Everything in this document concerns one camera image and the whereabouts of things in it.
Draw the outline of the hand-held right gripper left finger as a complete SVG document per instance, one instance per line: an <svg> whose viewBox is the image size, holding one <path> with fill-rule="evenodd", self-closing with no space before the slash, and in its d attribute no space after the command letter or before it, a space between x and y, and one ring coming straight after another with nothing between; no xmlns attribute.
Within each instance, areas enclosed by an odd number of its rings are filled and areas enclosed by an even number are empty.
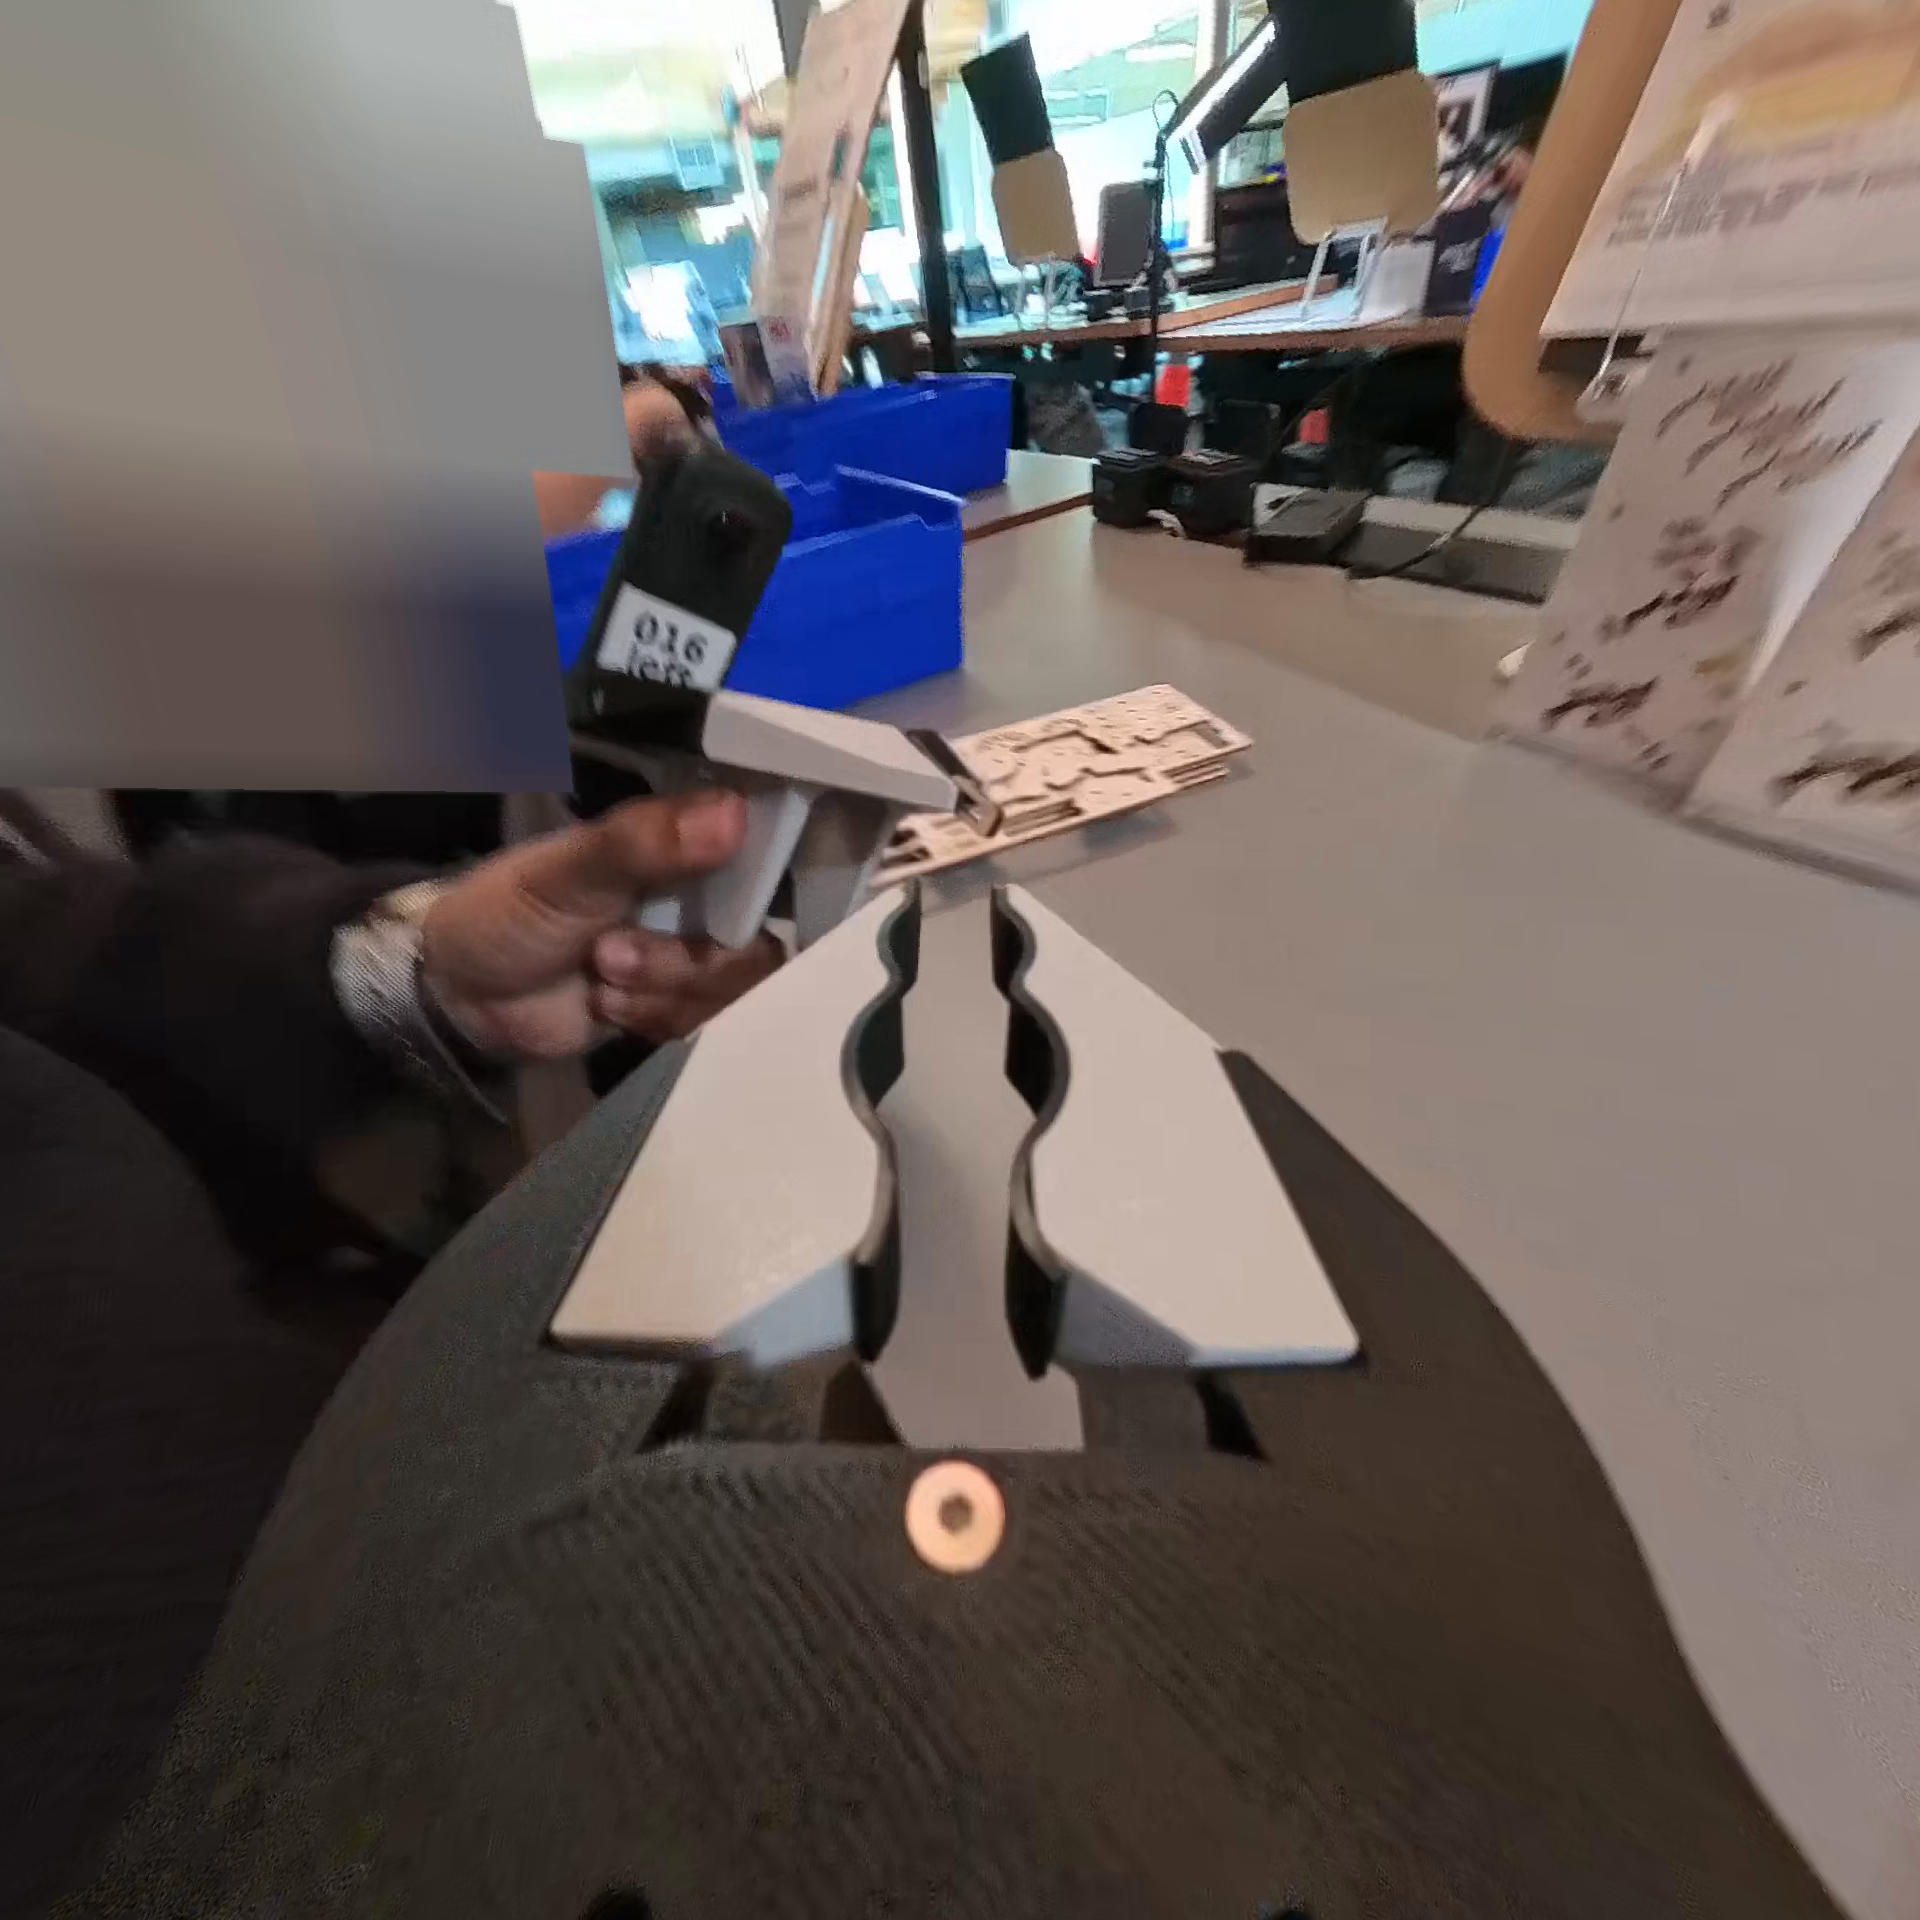
<svg viewBox="0 0 1920 1920"><path fill-rule="evenodd" d="M569 1353L776 1370L897 1329L897 1145L920 887L889 889L711 1020L549 1323Z"/></svg>

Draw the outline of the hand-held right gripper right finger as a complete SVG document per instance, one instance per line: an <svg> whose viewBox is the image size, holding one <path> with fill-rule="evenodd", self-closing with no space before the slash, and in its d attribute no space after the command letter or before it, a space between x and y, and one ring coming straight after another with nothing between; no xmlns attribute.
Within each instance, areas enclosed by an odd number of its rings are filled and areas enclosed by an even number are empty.
<svg viewBox="0 0 1920 1920"><path fill-rule="evenodd" d="M1212 1377L1333 1367L1357 1328L1222 1048L1034 895L993 895L1013 1351L1051 1370Z"/></svg>

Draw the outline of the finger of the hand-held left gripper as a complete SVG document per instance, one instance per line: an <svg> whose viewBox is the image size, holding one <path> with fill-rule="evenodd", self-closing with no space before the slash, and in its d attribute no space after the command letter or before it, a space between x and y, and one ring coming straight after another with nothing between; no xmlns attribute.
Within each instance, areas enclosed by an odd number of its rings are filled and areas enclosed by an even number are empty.
<svg viewBox="0 0 1920 1920"><path fill-rule="evenodd" d="M951 788L905 729L747 694L715 694L704 762L744 797L734 860L704 880L704 931L795 931L858 911L905 818L950 812Z"/></svg>
<svg viewBox="0 0 1920 1920"><path fill-rule="evenodd" d="M935 729L906 729L905 738L951 788L951 816L970 833L996 837L1002 826L1002 808L965 756Z"/></svg>

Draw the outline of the stack of wooden sheets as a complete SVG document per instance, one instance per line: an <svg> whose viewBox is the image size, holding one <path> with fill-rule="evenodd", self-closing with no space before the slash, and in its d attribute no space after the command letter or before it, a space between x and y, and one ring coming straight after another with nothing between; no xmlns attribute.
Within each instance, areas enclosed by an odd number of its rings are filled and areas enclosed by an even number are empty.
<svg viewBox="0 0 1920 1920"><path fill-rule="evenodd" d="M948 874L1222 780L1254 741L1171 684L945 738L981 803L908 816L875 887Z"/></svg>

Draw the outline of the grey desk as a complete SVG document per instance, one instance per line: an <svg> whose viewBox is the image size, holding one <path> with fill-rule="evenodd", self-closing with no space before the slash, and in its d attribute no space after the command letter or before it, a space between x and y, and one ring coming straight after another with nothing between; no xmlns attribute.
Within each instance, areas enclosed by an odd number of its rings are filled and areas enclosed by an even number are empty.
<svg viewBox="0 0 1920 1920"><path fill-rule="evenodd" d="M1853 1915L1916 1915L1916 901L1481 744L1530 610L966 508L973 735L1174 684L1254 747L928 889L897 1367L1001 1311L1022 1107L987 886L1254 1056L1476 1274L1582 1424L1721 1725Z"/></svg>

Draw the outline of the person's left hand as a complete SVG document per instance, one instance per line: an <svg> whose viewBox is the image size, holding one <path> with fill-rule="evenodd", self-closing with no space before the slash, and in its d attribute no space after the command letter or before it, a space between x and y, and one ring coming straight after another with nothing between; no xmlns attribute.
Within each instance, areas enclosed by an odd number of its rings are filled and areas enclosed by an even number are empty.
<svg viewBox="0 0 1920 1920"><path fill-rule="evenodd" d="M725 868L744 837L744 801L697 789L503 852L426 908L420 992L467 1045L517 1065L685 1040L768 980L780 945L689 940L641 928L637 911Z"/></svg>

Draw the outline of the short blue plastic bin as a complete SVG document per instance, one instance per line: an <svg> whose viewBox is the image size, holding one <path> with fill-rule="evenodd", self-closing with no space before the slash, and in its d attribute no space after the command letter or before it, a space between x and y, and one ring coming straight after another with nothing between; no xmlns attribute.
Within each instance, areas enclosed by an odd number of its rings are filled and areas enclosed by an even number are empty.
<svg viewBox="0 0 1920 1920"><path fill-rule="evenodd" d="M716 692L850 710L957 671L965 660L965 508L951 493L867 468L771 475L706 448L691 475L725 485L722 506L787 539L756 610L700 612L693 589L627 573L627 527L549 539L545 568L564 671L666 701Z"/></svg>

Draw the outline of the long blue plastic bin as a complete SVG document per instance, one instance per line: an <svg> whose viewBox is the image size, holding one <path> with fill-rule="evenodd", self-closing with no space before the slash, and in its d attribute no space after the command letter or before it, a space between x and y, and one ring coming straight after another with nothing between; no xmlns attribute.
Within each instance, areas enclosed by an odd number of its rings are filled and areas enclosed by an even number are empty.
<svg viewBox="0 0 1920 1920"><path fill-rule="evenodd" d="M1013 388L1006 373L928 373L762 410L716 387L713 416L722 443L774 479L816 485L855 468L965 498L1006 481Z"/></svg>

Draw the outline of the cardboard sign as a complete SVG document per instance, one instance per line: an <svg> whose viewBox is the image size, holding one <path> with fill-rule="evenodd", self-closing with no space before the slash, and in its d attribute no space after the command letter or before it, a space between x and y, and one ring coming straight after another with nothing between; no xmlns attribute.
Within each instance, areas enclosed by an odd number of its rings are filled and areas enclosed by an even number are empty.
<svg viewBox="0 0 1920 1920"><path fill-rule="evenodd" d="M859 178L908 11L906 2L828 4L800 39L752 290L776 404L818 396L845 353L869 227Z"/></svg>

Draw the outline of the black flat box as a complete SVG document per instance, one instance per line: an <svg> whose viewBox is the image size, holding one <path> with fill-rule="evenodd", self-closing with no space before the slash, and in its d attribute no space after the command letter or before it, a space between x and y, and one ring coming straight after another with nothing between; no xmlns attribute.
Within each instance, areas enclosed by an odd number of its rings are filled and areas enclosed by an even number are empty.
<svg viewBox="0 0 1920 1920"><path fill-rule="evenodd" d="M1344 566L1344 550L1365 524L1371 498L1354 490L1256 488L1242 562L1264 566Z"/></svg>

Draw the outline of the black lamp with cardboard shade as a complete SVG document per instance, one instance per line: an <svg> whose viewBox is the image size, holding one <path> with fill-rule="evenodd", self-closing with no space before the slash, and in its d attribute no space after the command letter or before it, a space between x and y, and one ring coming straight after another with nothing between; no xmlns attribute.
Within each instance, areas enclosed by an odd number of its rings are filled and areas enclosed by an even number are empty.
<svg viewBox="0 0 1920 1920"><path fill-rule="evenodd" d="M993 207L1006 260L1016 266L1077 266L1083 250L1069 170L1061 153L1028 34L962 65L974 124L993 164Z"/></svg>
<svg viewBox="0 0 1920 1920"><path fill-rule="evenodd" d="M1285 93L1296 240L1410 235L1440 201L1437 103L1414 21L1409 2L1268 2L1248 45L1181 98L1164 140L1202 173Z"/></svg>

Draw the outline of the person's black sweater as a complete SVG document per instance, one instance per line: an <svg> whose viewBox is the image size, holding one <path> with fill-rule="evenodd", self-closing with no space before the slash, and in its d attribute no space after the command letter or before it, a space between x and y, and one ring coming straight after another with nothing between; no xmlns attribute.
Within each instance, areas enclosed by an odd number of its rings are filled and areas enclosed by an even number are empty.
<svg viewBox="0 0 1920 1920"><path fill-rule="evenodd" d="M405 1269L250 1260L135 1107L17 1035L2 1119L2 1910L46 1915Z"/></svg>

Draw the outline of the printed instruction stand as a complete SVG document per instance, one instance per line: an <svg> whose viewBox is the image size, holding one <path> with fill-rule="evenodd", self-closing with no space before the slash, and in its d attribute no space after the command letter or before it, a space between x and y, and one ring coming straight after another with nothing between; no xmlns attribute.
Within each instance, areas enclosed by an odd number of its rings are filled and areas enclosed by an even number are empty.
<svg viewBox="0 0 1920 1920"><path fill-rule="evenodd" d="M1916 889L1916 333L1668 337L1494 727Z"/></svg>

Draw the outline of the cork board panel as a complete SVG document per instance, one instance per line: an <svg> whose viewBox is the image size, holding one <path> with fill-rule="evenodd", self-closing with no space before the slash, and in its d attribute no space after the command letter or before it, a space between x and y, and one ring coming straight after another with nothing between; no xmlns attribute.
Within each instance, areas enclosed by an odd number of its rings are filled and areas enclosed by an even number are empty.
<svg viewBox="0 0 1920 1920"><path fill-rule="evenodd" d="M1585 375L1542 369L1542 326L1678 8L1595 2L1568 63L1462 348L1476 418L1509 440L1608 448L1620 434L1578 416Z"/></svg>

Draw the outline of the printed paper on board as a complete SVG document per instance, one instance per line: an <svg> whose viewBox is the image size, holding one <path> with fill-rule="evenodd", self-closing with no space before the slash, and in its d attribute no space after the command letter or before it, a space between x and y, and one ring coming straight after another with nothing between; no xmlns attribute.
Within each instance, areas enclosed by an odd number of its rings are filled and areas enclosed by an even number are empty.
<svg viewBox="0 0 1920 1920"><path fill-rule="evenodd" d="M1682 4L1542 340L1918 317L1918 6Z"/></svg>

